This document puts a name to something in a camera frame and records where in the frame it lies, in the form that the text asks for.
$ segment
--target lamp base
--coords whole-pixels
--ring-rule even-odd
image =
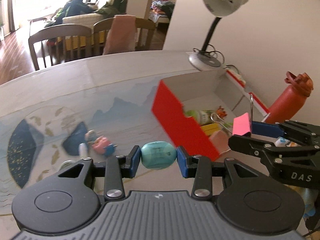
[[[220,70],[221,63],[215,57],[200,52],[192,52],[189,56],[189,62],[198,70]]]

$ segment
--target red panel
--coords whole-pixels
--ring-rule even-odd
[[[200,154],[215,161],[219,152],[192,117],[185,117],[183,104],[161,80],[151,111],[175,146],[183,146],[189,155]]]

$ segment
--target yellow box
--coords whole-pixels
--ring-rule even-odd
[[[211,123],[204,126],[200,126],[201,130],[205,133],[206,136],[212,135],[215,131],[221,130],[218,123]]]

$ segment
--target red water bottle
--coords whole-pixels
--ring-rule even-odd
[[[290,120],[304,105],[313,90],[313,82],[306,73],[295,76],[288,71],[286,75],[284,81],[290,85],[269,108],[270,115],[266,123]]]

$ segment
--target ribbed gray panel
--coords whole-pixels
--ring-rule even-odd
[[[21,232],[14,240],[302,240],[295,231],[279,236],[254,236],[223,220],[209,202],[187,192],[139,192],[110,202],[100,216],[81,230],[64,236]]]

